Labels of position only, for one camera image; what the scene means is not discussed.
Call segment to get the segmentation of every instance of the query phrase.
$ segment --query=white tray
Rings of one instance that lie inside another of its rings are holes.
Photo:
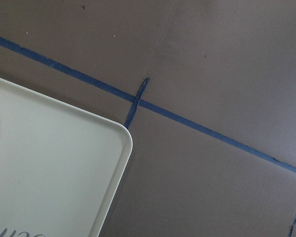
[[[0,234],[98,236],[131,150],[121,124],[0,79]]]

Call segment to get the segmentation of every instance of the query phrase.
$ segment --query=floor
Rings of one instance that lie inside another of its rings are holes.
[[[150,78],[101,237],[296,237],[296,0],[0,1],[0,77],[121,124]]]

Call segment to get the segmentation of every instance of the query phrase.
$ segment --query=gray surface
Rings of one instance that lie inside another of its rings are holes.
[[[144,99],[296,166],[296,1],[181,1]]]
[[[131,103],[0,47],[0,77],[124,123]]]
[[[150,76],[144,99],[296,166],[296,0],[5,0],[0,36],[133,95]],[[0,77],[119,123],[131,105],[2,47]],[[131,133],[101,236],[287,236],[295,174],[143,108]]]
[[[139,108],[103,237],[286,237],[296,175]]]

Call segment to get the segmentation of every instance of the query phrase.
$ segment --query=tray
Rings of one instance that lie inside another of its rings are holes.
[[[0,79],[0,234],[97,237],[131,150],[121,124]]]

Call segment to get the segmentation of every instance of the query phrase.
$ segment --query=plastic tray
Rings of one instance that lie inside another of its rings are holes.
[[[121,124],[0,79],[0,234],[98,236],[131,150]]]

